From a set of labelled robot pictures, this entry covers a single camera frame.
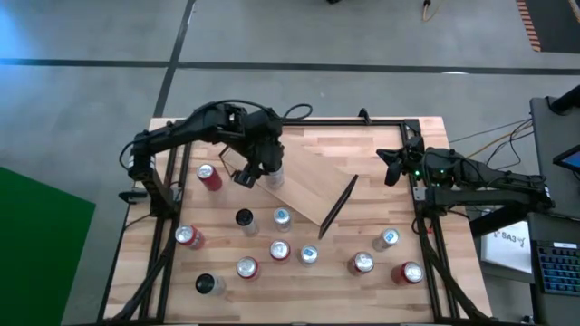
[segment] black floor stripe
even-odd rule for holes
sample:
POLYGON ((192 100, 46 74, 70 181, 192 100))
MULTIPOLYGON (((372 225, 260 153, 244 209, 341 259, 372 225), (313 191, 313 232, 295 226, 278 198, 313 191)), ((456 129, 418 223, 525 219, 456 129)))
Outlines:
POLYGON ((305 71, 305 72, 403 72, 506 75, 580 75, 580 69, 559 68, 486 68, 444 66, 401 66, 379 64, 326 64, 326 63, 265 63, 265 62, 179 62, 180 69, 305 71))
POLYGON ((185 35, 188 32, 189 18, 192 15, 193 5, 195 3, 196 0, 188 0, 188 3, 185 6, 185 12, 183 13, 183 17, 181 17, 181 25, 179 26, 178 37, 175 40, 173 51, 171 52, 169 68, 165 72, 165 77, 163 78, 163 83, 161 84, 161 90, 159 91, 159 97, 157 98, 157 103, 155 104, 153 118, 162 117, 163 111, 165 111, 165 104, 167 103, 167 98, 169 96, 169 89, 171 88, 173 76, 175 75, 175 70, 178 66, 178 60, 179 56, 181 55, 183 43, 185 41, 185 35))
POLYGON ((131 60, 62 60, 62 59, 2 59, 0 65, 46 66, 46 67, 122 67, 166 68, 169 62, 131 60))

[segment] gray concrete floor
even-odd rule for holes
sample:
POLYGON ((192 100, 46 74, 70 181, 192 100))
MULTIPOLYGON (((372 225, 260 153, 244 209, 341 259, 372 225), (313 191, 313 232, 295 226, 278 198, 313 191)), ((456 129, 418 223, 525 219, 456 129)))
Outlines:
MULTIPOLYGON (((168 61, 186 0, 0 0, 0 58, 168 61)), ((372 63, 577 68, 580 55, 535 53, 516 2, 448 0, 429 23, 421 0, 198 0, 181 61, 372 63)), ((121 147, 145 128, 165 69, 0 66, 0 165, 97 204, 63 323, 94 321, 131 181, 121 147)), ((559 95, 577 76, 178 70, 165 116, 223 98, 315 116, 443 116, 450 139, 521 120, 531 97, 559 95)), ((500 130, 454 144, 469 154, 500 130)), ((537 173, 534 141, 522 164, 537 173)), ((485 159, 490 151, 477 158, 485 159)), ((492 167, 515 160, 504 149, 492 167)), ((496 317, 531 314, 527 285, 485 276, 496 317)))

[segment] wooden table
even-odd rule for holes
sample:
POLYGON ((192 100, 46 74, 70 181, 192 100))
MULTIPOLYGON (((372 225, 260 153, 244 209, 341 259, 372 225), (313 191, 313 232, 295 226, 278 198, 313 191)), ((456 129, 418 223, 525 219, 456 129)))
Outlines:
MULTIPOLYGON (((449 146, 442 118, 418 119, 426 147, 449 146)), ((167 120, 153 119, 150 126, 158 128, 167 120)), ((207 243, 199 251, 180 246, 176 249, 165 322, 432 321, 426 280, 398 286, 390 277, 392 267, 397 264, 409 260, 423 263, 419 237, 411 231, 414 210, 409 183, 403 180, 395 187, 386 187, 383 184, 386 166, 374 153, 377 148, 399 148, 399 128, 285 127, 284 134, 291 135, 313 153, 328 158, 342 171, 358 174, 360 177, 350 199, 322 240, 317 240, 318 226, 294 211, 291 211, 292 232, 278 233, 272 223, 272 214, 283 204, 266 191, 259 187, 246 189, 227 180, 216 193, 203 188, 196 178, 196 168, 209 162, 225 176, 226 171, 218 158, 224 146, 195 142, 181 221, 198 227, 207 243), (235 223, 235 213, 243 207, 250 208, 259 223, 260 233, 256 237, 244 237, 235 223), (397 228, 401 240, 386 252, 376 253, 371 240, 385 227, 397 228), (319 261, 314 267, 305 268, 293 256, 288 264, 274 264, 268 248, 277 238, 287 240, 294 251, 302 245, 316 245, 319 261), (372 253, 375 267, 371 273, 355 277, 347 272, 345 262, 358 251, 372 253), (261 277, 253 283, 244 282, 236 274, 237 260, 246 255, 255 257, 262 267, 261 277), (225 277, 225 295, 207 297, 196 292, 194 282, 206 272, 225 277)), ((179 156, 174 180, 178 179, 179 156)), ((167 159, 167 152, 157 156, 162 176, 167 159)), ((148 212, 148 203, 132 207, 128 223, 148 212)), ((145 219, 125 232, 105 317, 118 312, 143 280, 154 225, 154 218, 145 219)), ((476 306, 490 315, 468 221, 465 217, 449 214, 441 219, 441 225, 453 277, 476 306)), ((448 315, 449 307, 438 275, 437 280, 442 310, 448 315)), ((151 307, 157 307, 159 283, 160 277, 151 307)))

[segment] keyboard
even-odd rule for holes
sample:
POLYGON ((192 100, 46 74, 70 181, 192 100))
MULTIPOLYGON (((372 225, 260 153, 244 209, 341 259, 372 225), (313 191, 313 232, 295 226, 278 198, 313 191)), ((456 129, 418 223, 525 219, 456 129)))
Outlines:
POLYGON ((580 246, 534 241, 534 247, 542 292, 580 296, 580 246))

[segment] green mat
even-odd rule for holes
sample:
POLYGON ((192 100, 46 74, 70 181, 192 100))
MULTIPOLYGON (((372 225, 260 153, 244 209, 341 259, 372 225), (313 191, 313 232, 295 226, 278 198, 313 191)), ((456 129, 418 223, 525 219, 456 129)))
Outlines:
POLYGON ((0 168, 2 325, 60 325, 95 205, 0 168))

